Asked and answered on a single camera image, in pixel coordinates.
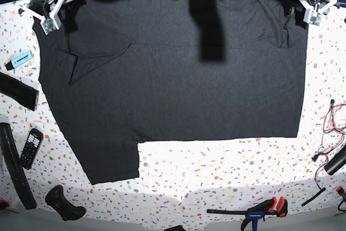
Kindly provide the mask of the black game controller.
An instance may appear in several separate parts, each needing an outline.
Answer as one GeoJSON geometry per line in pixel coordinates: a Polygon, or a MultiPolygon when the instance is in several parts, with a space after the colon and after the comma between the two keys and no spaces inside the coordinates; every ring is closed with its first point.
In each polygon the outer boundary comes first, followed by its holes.
{"type": "Polygon", "coordinates": [[[45,202],[52,207],[63,221],[75,221],[81,219],[87,212],[82,206],[74,206],[64,196],[63,186],[54,186],[46,195],[45,202]]]}

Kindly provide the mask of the dark grey T-shirt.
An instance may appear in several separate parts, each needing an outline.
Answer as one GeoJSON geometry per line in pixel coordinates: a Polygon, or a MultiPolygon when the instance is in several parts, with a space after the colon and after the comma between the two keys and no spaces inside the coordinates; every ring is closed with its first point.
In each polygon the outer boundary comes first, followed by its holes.
{"type": "Polygon", "coordinates": [[[38,21],[39,82],[91,184],[148,141],[296,137],[308,28],[285,0],[75,0],[38,21]]]}

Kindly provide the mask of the black cylinder right edge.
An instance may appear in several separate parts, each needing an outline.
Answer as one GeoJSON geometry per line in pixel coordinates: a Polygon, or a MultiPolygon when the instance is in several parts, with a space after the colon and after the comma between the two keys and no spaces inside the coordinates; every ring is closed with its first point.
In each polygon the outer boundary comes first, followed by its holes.
{"type": "Polygon", "coordinates": [[[332,160],[324,167],[329,175],[334,175],[339,169],[345,165],[345,150],[339,151],[332,160]]]}

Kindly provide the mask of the black blue bar clamp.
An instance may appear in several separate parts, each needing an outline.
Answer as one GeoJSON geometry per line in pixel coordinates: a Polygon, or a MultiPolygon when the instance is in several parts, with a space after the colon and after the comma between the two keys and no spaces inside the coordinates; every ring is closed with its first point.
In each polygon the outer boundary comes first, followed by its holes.
{"type": "Polygon", "coordinates": [[[220,215],[243,215],[245,218],[241,223],[240,230],[245,231],[248,224],[251,224],[251,230],[257,231],[258,221],[262,219],[265,221],[266,216],[286,217],[288,213],[288,202],[283,197],[276,200],[265,200],[247,210],[217,210],[207,209],[208,214],[220,215]]]}

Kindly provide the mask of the black folded cloth strip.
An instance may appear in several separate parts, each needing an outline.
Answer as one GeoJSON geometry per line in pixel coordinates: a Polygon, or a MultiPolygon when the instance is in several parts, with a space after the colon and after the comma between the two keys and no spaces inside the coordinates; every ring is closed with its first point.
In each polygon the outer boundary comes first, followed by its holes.
{"type": "Polygon", "coordinates": [[[35,110],[39,91],[21,81],[1,73],[1,94],[4,94],[22,106],[35,110]]]}

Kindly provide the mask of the long black tube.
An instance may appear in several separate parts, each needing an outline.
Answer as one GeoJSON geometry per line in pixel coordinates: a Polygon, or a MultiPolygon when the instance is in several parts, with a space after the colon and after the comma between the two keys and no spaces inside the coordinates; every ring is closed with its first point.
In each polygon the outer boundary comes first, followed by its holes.
{"type": "Polygon", "coordinates": [[[21,203],[27,210],[35,209],[37,203],[26,179],[24,170],[19,163],[17,148],[10,124],[8,123],[1,123],[1,151],[21,203]]]}

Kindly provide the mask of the blue highlighter marker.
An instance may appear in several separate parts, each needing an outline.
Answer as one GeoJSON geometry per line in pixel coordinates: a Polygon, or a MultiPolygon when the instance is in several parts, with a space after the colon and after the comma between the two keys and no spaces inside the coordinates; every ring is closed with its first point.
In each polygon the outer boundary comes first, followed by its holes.
{"type": "Polygon", "coordinates": [[[33,53],[31,50],[26,51],[20,55],[18,55],[15,58],[12,58],[6,65],[6,69],[7,71],[9,70],[13,70],[15,68],[17,68],[18,66],[22,65],[23,63],[29,61],[30,59],[33,58],[33,53]]]}

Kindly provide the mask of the black TV remote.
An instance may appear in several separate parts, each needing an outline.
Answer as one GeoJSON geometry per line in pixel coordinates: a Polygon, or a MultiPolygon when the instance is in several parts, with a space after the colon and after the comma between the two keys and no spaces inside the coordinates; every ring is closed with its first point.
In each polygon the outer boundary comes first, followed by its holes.
{"type": "Polygon", "coordinates": [[[32,128],[29,131],[28,138],[19,159],[19,163],[24,169],[31,169],[42,141],[43,133],[36,128],[32,128]]]}

